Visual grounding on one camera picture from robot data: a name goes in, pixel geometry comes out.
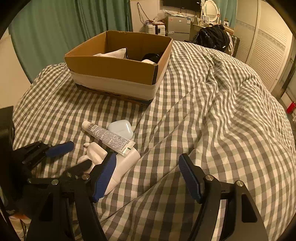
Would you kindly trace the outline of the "person's left hand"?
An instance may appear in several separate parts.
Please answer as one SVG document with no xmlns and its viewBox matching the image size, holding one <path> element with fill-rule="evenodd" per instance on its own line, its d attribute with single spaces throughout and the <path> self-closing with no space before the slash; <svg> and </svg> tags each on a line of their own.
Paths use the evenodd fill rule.
<svg viewBox="0 0 296 241">
<path fill-rule="evenodd" d="M 31 220 L 31 214 L 26 209 L 14 208 L 14 209 L 8 210 L 8 213 L 10 216 L 13 216 L 17 219 Z"/>
</svg>

